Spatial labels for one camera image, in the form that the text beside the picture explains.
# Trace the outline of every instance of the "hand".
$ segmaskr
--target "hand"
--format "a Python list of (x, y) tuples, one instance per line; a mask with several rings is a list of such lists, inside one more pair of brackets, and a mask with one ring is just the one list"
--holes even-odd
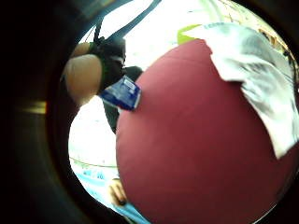
[(124, 193), (121, 181), (119, 179), (112, 179), (108, 186), (108, 196), (112, 204), (123, 206), (127, 202), (127, 197)]
[(90, 53), (98, 56), (104, 66), (99, 93), (119, 81), (124, 75), (125, 41), (124, 39), (104, 39), (101, 37), (93, 43)]

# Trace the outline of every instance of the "green object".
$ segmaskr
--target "green object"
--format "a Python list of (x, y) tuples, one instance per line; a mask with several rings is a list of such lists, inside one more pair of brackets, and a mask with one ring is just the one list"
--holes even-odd
[(188, 25), (186, 27), (183, 27), (183, 28), (179, 29), (178, 30), (178, 35), (177, 35), (178, 44), (181, 45), (183, 43), (186, 43), (188, 41), (196, 39), (194, 37), (190, 37), (190, 36), (184, 35), (183, 33), (185, 31), (190, 31), (191, 29), (193, 29), (193, 28), (195, 28), (197, 26), (200, 26), (200, 24), (192, 24), (192, 25)]

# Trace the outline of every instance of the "white towel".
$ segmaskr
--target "white towel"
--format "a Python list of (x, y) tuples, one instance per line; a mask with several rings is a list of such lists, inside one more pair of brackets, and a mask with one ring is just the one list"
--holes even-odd
[(286, 59), (255, 30), (216, 22), (184, 33), (205, 39), (211, 60), (225, 81), (242, 82), (241, 90), (265, 125), (277, 159), (299, 140), (293, 73)]

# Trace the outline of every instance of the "blue label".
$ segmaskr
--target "blue label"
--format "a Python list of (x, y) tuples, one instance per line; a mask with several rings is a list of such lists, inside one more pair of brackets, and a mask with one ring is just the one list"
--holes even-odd
[(127, 76), (107, 87), (100, 97), (114, 107), (124, 110), (135, 110), (140, 100), (140, 88)]

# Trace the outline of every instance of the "red ball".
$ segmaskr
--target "red ball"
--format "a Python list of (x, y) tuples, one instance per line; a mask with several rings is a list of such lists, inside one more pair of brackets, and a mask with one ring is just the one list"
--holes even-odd
[(252, 223), (295, 177), (298, 144), (276, 159), (241, 84), (221, 80), (210, 54), (198, 39), (168, 51), (137, 80), (136, 111), (120, 115), (121, 181), (152, 223)]

